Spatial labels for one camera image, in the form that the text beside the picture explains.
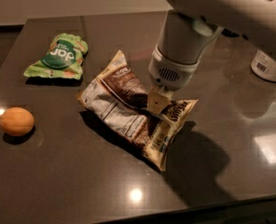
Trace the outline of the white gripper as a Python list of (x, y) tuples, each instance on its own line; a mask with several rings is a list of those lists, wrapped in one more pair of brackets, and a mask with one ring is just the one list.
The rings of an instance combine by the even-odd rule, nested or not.
[(189, 82), (200, 63), (200, 56), (188, 56), (178, 60), (168, 58), (156, 46), (148, 67), (149, 75), (156, 86), (152, 86), (147, 95), (148, 112), (155, 115), (166, 108), (178, 91)]

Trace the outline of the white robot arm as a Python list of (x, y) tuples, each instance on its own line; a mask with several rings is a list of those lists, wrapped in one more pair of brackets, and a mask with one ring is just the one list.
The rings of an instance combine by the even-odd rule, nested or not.
[(149, 74), (147, 110), (158, 114), (193, 76), (205, 50), (225, 29), (258, 48), (251, 68), (276, 82), (276, 0), (167, 0)]

